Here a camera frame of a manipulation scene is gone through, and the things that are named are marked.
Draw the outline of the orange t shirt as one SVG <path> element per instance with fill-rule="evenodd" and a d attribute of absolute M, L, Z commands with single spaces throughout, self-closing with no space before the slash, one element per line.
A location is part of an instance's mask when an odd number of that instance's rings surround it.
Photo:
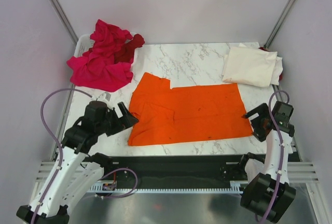
<path fill-rule="evenodd" d="M 171 88 L 170 80 L 145 73 L 132 94 L 139 121 L 129 146 L 242 138 L 252 134 L 236 84 Z"/>

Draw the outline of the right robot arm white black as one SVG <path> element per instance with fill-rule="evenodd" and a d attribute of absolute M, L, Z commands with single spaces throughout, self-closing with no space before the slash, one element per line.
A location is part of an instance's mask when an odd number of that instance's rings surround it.
<path fill-rule="evenodd" d="M 266 103 L 247 112 L 244 118 L 256 114 L 251 120 L 253 136 L 266 142 L 264 160 L 248 153 L 238 165 L 238 174 L 248 179 L 241 196 L 240 205 L 262 220 L 277 223 L 296 196 L 295 188 L 289 185 L 288 153 L 295 134 L 290 124 L 293 106 L 277 101 L 273 108 Z"/>

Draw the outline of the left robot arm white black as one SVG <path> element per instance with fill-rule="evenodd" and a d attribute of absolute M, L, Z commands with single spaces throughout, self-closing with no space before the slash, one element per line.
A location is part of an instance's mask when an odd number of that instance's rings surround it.
<path fill-rule="evenodd" d="M 100 136 L 115 135 L 138 123 L 123 102 L 118 107 L 121 117 L 103 101 L 91 101 L 86 106 L 84 115 L 65 131 L 57 161 L 38 196 L 18 208 L 18 218 L 25 223 L 68 223 L 69 212 L 89 188 L 98 180 L 112 177 L 111 158 L 88 153 Z"/>

